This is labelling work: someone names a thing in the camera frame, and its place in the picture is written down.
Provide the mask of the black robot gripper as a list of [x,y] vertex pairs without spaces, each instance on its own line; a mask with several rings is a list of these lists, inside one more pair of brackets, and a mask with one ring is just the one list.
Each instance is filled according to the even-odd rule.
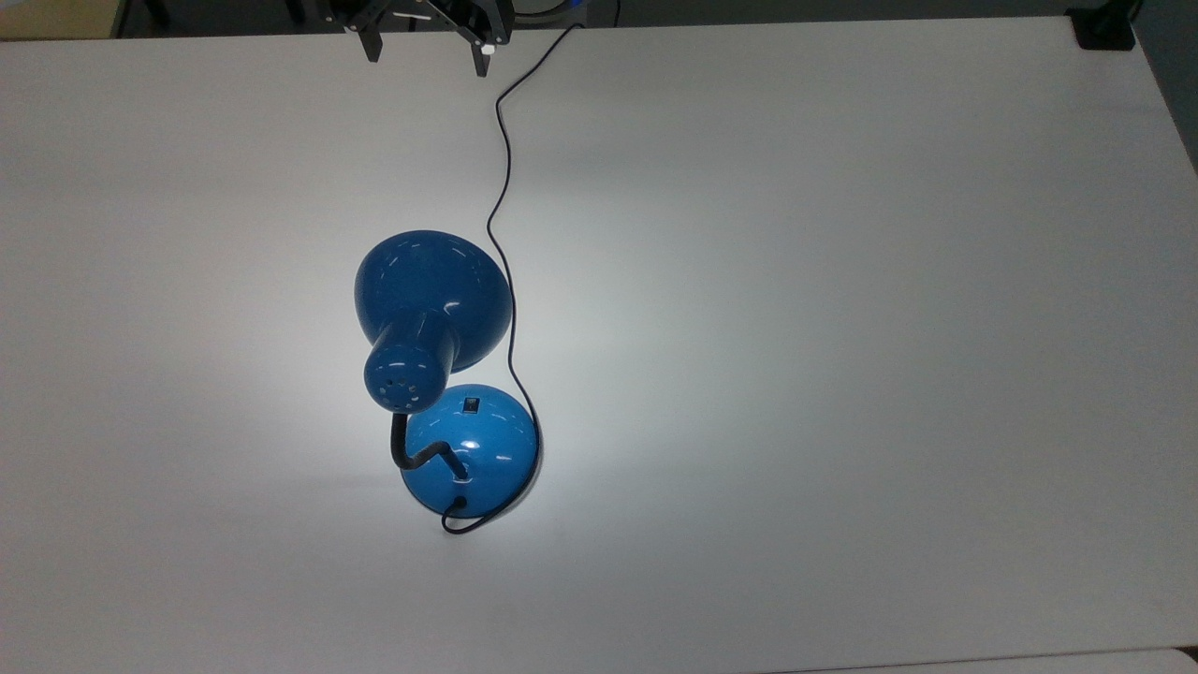
[[508,44],[515,25],[512,1],[323,1],[322,17],[359,35],[369,63],[379,63],[385,22],[440,22],[471,42],[479,78],[489,74],[494,44]]

